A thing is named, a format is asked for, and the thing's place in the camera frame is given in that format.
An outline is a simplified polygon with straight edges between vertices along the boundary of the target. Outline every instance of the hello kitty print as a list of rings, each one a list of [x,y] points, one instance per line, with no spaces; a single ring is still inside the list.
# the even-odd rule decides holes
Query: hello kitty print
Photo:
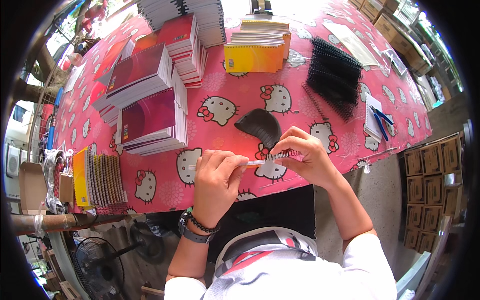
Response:
[[[150,156],[124,151],[116,140],[116,126],[110,127],[103,122],[98,111],[92,107],[93,98],[90,96],[93,77],[100,71],[99,65],[107,50],[127,36],[135,41],[150,33],[144,18],[134,16],[84,55],[82,64],[86,64],[83,74],[74,89],[61,96],[55,130],[58,136],[55,134],[54,147],[65,141],[66,147],[76,152],[88,147],[97,155],[118,156],[122,185],[128,199],[118,213],[141,214],[183,210],[192,205],[195,173],[188,170],[188,166],[195,165],[206,149],[228,150],[250,160],[265,159],[270,149],[234,126],[240,117],[255,108],[271,112],[282,133],[290,126],[297,126],[318,138],[341,173],[374,164],[431,135],[428,115],[409,74],[398,76],[393,70],[364,66],[357,90],[358,106],[347,122],[340,119],[321,96],[315,96],[318,107],[309,100],[301,87],[312,56],[309,38],[319,36],[349,53],[338,38],[323,26],[324,22],[347,26],[374,56],[377,56],[376,50],[391,48],[375,27],[348,2],[331,0],[328,5],[325,4],[306,0],[302,7],[309,7],[308,11],[299,11],[296,7],[287,10],[287,17],[291,18],[291,43],[288,59],[277,73],[226,73],[222,46],[207,49],[202,87],[188,89],[185,129],[189,137],[188,146]],[[225,20],[229,39],[232,32],[240,30],[241,19],[226,14]],[[384,123],[388,142],[382,139],[378,143],[364,132],[367,94],[382,103],[383,112],[394,122],[391,126]],[[47,109],[43,108],[44,116],[51,114]],[[270,162],[245,171],[237,200],[261,201],[255,198],[306,184],[308,182],[292,170]]]

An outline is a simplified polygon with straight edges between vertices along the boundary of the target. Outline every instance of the magenta notebook cover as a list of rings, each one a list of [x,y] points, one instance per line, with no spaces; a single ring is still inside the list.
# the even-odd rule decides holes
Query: magenta notebook cover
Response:
[[[141,79],[156,75],[164,46],[165,43],[157,44],[119,61],[108,83],[107,95]]]
[[[122,143],[174,126],[175,95],[173,87],[123,108],[121,117]]]

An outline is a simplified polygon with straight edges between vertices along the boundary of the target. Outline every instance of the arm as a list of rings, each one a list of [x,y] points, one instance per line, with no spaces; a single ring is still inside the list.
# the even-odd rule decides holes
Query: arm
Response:
[[[247,157],[229,151],[212,150],[205,150],[197,160],[192,215],[200,224],[214,228],[233,204],[246,169],[238,166],[247,161]],[[193,233],[208,235],[191,222],[187,223],[187,228]],[[175,277],[191,277],[205,284],[207,253],[208,244],[200,244],[182,236],[168,267],[167,281]]]
[[[300,151],[304,158],[300,162],[284,157],[277,159],[275,163],[327,190],[338,231],[344,241],[344,251],[354,237],[366,232],[376,235],[372,220],[347,180],[333,165],[319,139],[293,126],[280,137],[280,142],[270,153],[274,155],[287,149]]]

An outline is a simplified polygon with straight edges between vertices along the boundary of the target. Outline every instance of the blue-handled pliers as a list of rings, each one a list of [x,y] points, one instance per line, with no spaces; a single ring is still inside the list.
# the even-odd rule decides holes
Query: blue-handled pliers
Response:
[[[382,124],[382,120],[380,119],[380,117],[384,118],[385,121],[387,123],[389,123],[390,125],[393,125],[392,120],[390,120],[390,118],[388,118],[384,113],[382,113],[378,109],[374,108],[372,105],[370,105],[370,108],[372,109],[373,115],[375,116],[375,119],[377,120],[378,126],[380,127],[380,130],[382,131],[382,135],[384,136],[385,140],[388,142],[388,136],[387,136],[387,133],[385,132],[385,129],[384,129],[384,126]]]

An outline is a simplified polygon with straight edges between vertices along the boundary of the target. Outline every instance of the person's left hand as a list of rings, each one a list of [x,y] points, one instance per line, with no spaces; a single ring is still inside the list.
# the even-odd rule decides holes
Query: person's left hand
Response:
[[[237,198],[247,157],[230,151],[205,150],[195,166],[192,215],[202,226],[214,228]]]

